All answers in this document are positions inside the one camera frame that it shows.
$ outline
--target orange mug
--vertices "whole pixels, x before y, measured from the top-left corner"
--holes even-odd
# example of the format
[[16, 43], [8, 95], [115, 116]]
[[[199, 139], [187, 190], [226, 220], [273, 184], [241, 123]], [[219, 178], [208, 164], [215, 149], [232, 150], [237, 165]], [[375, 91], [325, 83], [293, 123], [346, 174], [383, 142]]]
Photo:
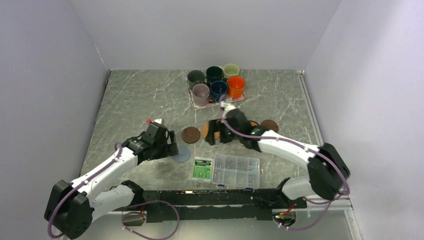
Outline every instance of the orange mug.
[[246, 82], [241, 76], [232, 76], [228, 79], [228, 95], [233, 99], [240, 97], [245, 89]]

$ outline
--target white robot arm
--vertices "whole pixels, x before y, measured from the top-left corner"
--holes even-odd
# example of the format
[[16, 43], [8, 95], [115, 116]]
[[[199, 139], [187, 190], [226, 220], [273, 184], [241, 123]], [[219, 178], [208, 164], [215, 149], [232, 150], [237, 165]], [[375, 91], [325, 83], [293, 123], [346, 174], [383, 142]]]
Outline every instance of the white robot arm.
[[[331, 201], [340, 193], [350, 171], [331, 144], [305, 144], [266, 127], [251, 126], [245, 115], [232, 104], [220, 104], [222, 119], [209, 121], [205, 138], [209, 144], [215, 144], [214, 133], [220, 132], [221, 143], [238, 139], [248, 149], [280, 156], [308, 172], [307, 176], [286, 178], [279, 184], [275, 195], [280, 206], [290, 205], [299, 199], [304, 201], [303, 197], [310, 195]], [[53, 225], [68, 238], [75, 239], [86, 231], [92, 221], [108, 212], [143, 203], [144, 190], [132, 181], [124, 181], [109, 191], [103, 190], [143, 161], [177, 154], [175, 133], [163, 125], [162, 119], [153, 121], [147, 131], [127, 139], [111, 157], [87, 174], [71, 183], [61, 180], [54, 185], [44, 213], [49, 229]]]

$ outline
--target clear plastic compartment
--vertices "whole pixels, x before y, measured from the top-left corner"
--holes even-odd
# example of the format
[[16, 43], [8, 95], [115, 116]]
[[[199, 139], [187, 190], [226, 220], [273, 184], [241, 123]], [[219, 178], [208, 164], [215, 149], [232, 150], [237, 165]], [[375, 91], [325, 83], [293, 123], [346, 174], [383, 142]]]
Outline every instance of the clear plastic compartment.
[[259, 175], [249, 174], [247, 186], [249, 188], [259, 187]]
[[224, 172], [224, 184], [232, 185], [236, 182], [236, 171], [225, 170]]
[[259, 173], [259, 158], [249, 159], [249, 173]]
[[224, 170], [216, 168], [212, 174], [212, 182], [222, 184], [224, 182]]
[[225, 169], [236, 170], [237, 156], [225, 156]]
[[217, 153], [212, 183], [240, 188], [259, 188], [259, 158]]
[[243, 171], [238, 171], [235, 176], [235, 184], [239, 186], [246, 186], [248, 184], [248, 173]]
[[243, 157], [243, 156], [237, 157], [237, 170], [238, 171], [247, 172], [248, 166], [249, 166], [249, 158], [248, 157]]
[[215, 156], [215, 168], [223, 169], [225, 167], [225, 156]]

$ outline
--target white mug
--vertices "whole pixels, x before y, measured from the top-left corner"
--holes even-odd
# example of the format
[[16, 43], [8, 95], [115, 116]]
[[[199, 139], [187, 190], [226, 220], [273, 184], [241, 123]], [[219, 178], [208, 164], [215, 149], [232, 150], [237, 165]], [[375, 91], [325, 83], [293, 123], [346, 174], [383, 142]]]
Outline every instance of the white mug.
[[229, 79], [233, 76], [238, 76], [240, 74], [240, 68], [239, 66], [235, 65], [235, 64], [227, 64], [224, 67], [219, 66], [222, 71], [224, 72], [224, 78], [225, 79]]

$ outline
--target wire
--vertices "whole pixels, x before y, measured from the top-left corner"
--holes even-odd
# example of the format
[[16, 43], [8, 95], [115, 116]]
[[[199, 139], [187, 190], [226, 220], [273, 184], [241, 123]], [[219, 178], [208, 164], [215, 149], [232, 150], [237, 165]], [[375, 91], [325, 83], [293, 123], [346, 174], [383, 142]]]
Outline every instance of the wire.
[[265, 200], [265, 199], [263, 199], [263, 198], [261, 198], [261, 197], [257, 197], [257, 196], [253, 197], [253, 199], [252, 199], [252, 200], [253, 200], [253, 201], [260, 201], [260, 202], [264, 202], [264, 203], [269, 204], [269, 205], [273, 205], [273, 204], [276, 204], [276, 203], [277, 203], [277, 201], [268, 201], [268, 200]]
[[131, 212], [126, 213], [124, 216], [122, 216], [122, 218], [121, 218], [122, 229], [128, 230], [131, 233], [133, 233], [133, 234], [135, 234], [139, 237], [145, 238], [147, 240], [166, 240], [166, 239], [169, 239], [170, 237], [172, 237], [177, 232], [178, 226], [180, 225], [180, 214], [178, 213], [178, 210], [175, 208], [175, 206], [173, 206], [171, 203], [169, 203], [167, 201], [162, 201], [162, 200], [153, 200], [153, 201], [146, 201], [146, 202], [143, 202], [143, 203], [140, 203], [140, 204], [130, 205], [130, 206], [128, 206], [128, 208], [136, 208], [136, 207], [144, 206], [144, 205], [147, 205], [147, 204], [154, 204], [154, 203], [166, 204], [166, 205], [170, 206], [172, 208], [172, 210], [175, 212], [176, 226], [175, 226], [174, 230], [171, 232], [171, 234], [169, 234], [168, 236], [163, 237], [163, 238], [151, 238], [151, 237], [145, 236], [145, 235], [143, 235], [143, 234], [141, 234], [137, 231], [134, 231], [131, 228], [125, 226], [124, 219], [125, 219], [126, 216], [129, 216], [129, 215], [146, 216], [144, 213], [141, 213], [141, 212], [138, 212], [138, 211], [131, 211]]
[[291, 217], [278, 217], [278, 218], [272, 218], [274, 223], [278, 225], [278, 228], [280, 228], [281, 226], [284, 226], [286, 229], [288, 229], [288, 227], [290, 227], [291, 225], [296, 223], [296, 220], [294, 218]]
[[53, 212], [50, 215], [50, 218], [48, 219], [48, 225], [47, 225], [47, 234], [51, 239], [58, 239], [60, 237], [62, 237], [64, 234], [61, 233], [59, 235], [54, 235], [52, 232], [52, 226], [53, 226], [53, 220], [55, 219], [56, 215], [58, 214], [59, 209], [62, 207], [62, 205], [64, 204], [64, 202], [73, 194], [75, 193], [78, 189], [80, 189], [82, 186], [84, 186], [85, 184], [88, 184], [88, 182], [90, 182], [92, 179], [94, 179], [95, 177], [97, 177], [99, 174], [101, 174], [102, 172], [104, 172], [106, 169], [108, 169], [110, 166], [112, 166], [114, 163], [116, 163], [118, 161], [118, 159], [121, 157], [122, 155], [122, 144], [120, 142], [117, 142], [115, 144], [115, 150], [117, 150], [116, 156], [114, 158], [112, 158], [112, 160], [110, 162], [108, 162], [104, 167], [102, 167], [101, 169], [99, 169], [97, 172], [95, 172], [93, 175], [87, 177], [86, 180], [81, 181], [80, 184], [78, 184], [76, 187], [74, 187], [71, 191], [69, 191], [60, 201], [59, 203], [56, 205], [56, 207], [54, 208]]
[[312, 223], [309, 226], [305, 226], [305, 227], [298, 227], [298, 228], [287, 228], [289, 230], [292, 231], [301, 231], [301, 230], [306, 230], [306, 229], [310, 229], [312, 227], [314, 227], [319, 221], [321, 221], [321, 219], [324, 217], [324, 215], [327, 213], [328, 209], [330, 208], [330, 205], [333, 201], [336, 201], [338, 199], [340, 199], [342, 197], [342, 195], [348, 195], [351, 192], [351, 189], [349, 188], [348, 182], [346, 181], [345, 176], [343, 176], [342, 172], [340, 171], [340, 169], [337, 167], [337, 165], [331, 161], [327, 156], [325, 156], [324, 154], [315, 151], [313, 149], [307, 148], [305, 147], [303, 144], [300, 144], [294, 140], [291, 140], [289, 138], [283, 138], [283, 137], [272, 137], [272, 136], [252, 136], [252, 135], [246, 135], [243, 134], [241, 132], [238, 132], [237, 130], [235, 130], [234, 128], [232, 128], [230, 126], [230, 124], [228, 124], [227, 120], [225, 119], [224, 113], [221, 109], [221, 103], [224, 101], [225, 99], [225, 95], [222, 95], [219, 98], [219, 106], [218, 106], [218, 111], [219, 111], [219, 115], [221, 116], [221, 122], [234, 134], [243, 137], [243, 138], [248, 138], [248, 139], [270, 139], [270, 140], [276, 140], [276, 141], [284, 141], [284, 142], [288, 142], [290, 144], [296, 145], [301, 149], [304, 149], [305, 151], [311, 152], [319, 157], [321, 157], [322, 159], [324, 159], [324, 161], [326, 161], [328, 164], [330, 164], [334, 170], [337, 172], [338, 176], [340, 177], [341, 181], [343, 182], [343, 189], [341, 190], [341, 194], [339, 194], [338, 196], [336, 196], [333, 200], [329, 200], [329, 201], [325, 201], [325, 202], [314, 202], [312, 200], [307, 199], [306, 197], [304, 197], [304, 199], [312, 204], [317, 204], [317, 205], [324, 205], [327, 204], [327, 206], [325, 207], [324, 211], [321, 213], [321, 215], [319, 215], [318, 219]]
[[146, 206], [146, 205], [143, 205], [143, 206], [141, 207], [141, 209], [140, 209], [140, 213], [143, 213], [143, 211], [145, 210], [145, 206]]
[[142, 131], [142, 132], [140, 133], [140, 135], [138, 135], [138, 136], [133, 136], [132, 138], [136, 138], [136, 139], [138, 139], [139, 137], [141, 137], [141, 136], [143, 135], [143, 133], [144, 133], [144, 131]]
[[[104, 167], [102, 167], [101, 169], [99, 169], [97, 172], [95, 172], [93, 175], [91, 175], [91, 176], [89, 176], [89, 177], [87, 177], [87, 179], [86, 180], [84, 180], [84, 181], [82, 181], [80, 184], [78, 184], [76, 187], [74, 187], [70, 192], [68, 192], [61, 200], [60, 200], [60, 202], [57, 204], [57, 206], [54, 208], [54, 210], [53, 210], [53, 212], [52, 212], [52, 214], [50, 215], [50, 218], [49, 218], [49, 220], [48, 220], [48, 225], [47, 225], [47, 234], [48, 234], [48, 236], [51, 238], [51, 239], [58, 239], [58, 238], [60, 238], [60, 237], [62, 237], [64, 234], [63, 233], [60, 233], [59, 235], [54, 235], [53, 233], [52, 233], [52, 226], [53, 226], [53, 221], [54, 221], [54, 219], [55, 219], [55, 217], [56, 217], [56, 215], [58, 214], [58, 211], [59, 211], [59, 209], [62, 207], [62, 205], [64, 204], [64, 202], [73, 194], [73, 193], [75, 193], [78, 189], [80, 189], [82, 186], [84, 186], [85, 184], [88, 184], [92, 179], [94, 179], [95, 177], [97, 177], [99, 174], [101, 174], [102, 172], [104, 172], [106, 169], [108, 169], [110, 166], [112, 166], [114, 163], [116, 163], [117, 161], [118, 161], [118, 159], [121, 157], [121, 155], [122, 155], [122, 151], [123, 151], [123, 148], [122, 148], [122, 144], [120, 143], [120, 142], [117, 142], [116, 144], [115, 144], [115, 150], [117, 150], [117, 153], [116, 153], [116, 156], [110, 161], [110, 162], [108, 162]], [[175, 232], [177, 231], [177, 229], [178, 229], [178, 226], [180, 225], [180, 215], [179, 215], [179, 213], [178, 213], [178, 211], [177, 211], [177, 209], [171, 204], [171, 203], [169, 203], [169, 202], [167, 202], [167, 201], [162, 201], [162, 200], [153, 200], [153, 201], [147, 201], [147, 202], [143, 202], [143, 203], [140, 203], [140, 204], [135, 204], [135, 205], [130, 205], [130, 206], [127, 206], [128, 208], [135, 208], [135, 207], [139, 207], [139, 206], [143, 206], [143, 208], [141, 209], [141, 211], [143, 211], [144, 210], [144, 208], [145, 208], [145, 205], [147, 205], [147, 204], [152, 204], [152, 203], [163, 203], [163, 204], [166, 204], [166, 205], [168, 205], [168, 206], [170, 206], [173, 210], [174, 210], [174, 212], [175, 212], [175, 214], [176, 214], [176, 226], [175, 226], [175, 229], [173, 230], [173, 232], [169, 235], [169, 236], [167, 236], [167, 237], [164, 237], [164, 238], [151, 238], [151, 237], [148, 237], [148, 236], [144, 236], [144, 235], [142, 235], [142, 234], [140, 234], [140, 233], [138, 233], [137, 231], [133, 231], [132, 229], [130, 229], [129, 227], [127, 227], [127, 226], [125, 226], [124, 225], [124, 218], [126, 217], [126, 216], [128, 216], [128, 215], [130, 215], [130, 214], [137, 214], [137, 215], [140, 215], [140, 216], [142, 216], [142, 217], [145, 217], [146, 215], [144, 214], [144, 213], [141, 213], [141, 212], [135, 212], [135, 211], [133, 211], [133, 212], [129, 212], [129, 213], [127, 213], [127, 214], [125, 214], [124, 216], [122, 216], [122, 219], [121, 219], [121, 223], [122, 223], [122, 226], [123, 226], [123, 228], [124, 229], [126, 229], [126, 230], [128, 230], [128, 231], [130, 231], [131, 233], [133, 233], [133, 234], [136, 234], [136, 235], [138, 235], [138, 236], [140, 236], [140, 237], [142, 237], [142, 238], [145, 238], [145, 239], [148, 239], [148, 240], [166, 240], [166, 239], [169, 239], [170, 237], [172, 237], [174, 234], [175, 234]]]
[[288, 213], [290, 213], [290, 211], [293, 209], [293, 207], [295, 206], [295, 203], [293, 202], [291, 205], [290, 205], [290, 207], [288, 208], [288, 210], [287, 211], [283, 211], [283, 212], [281, 212], [280, 213], [280, 215], [287, 215]]

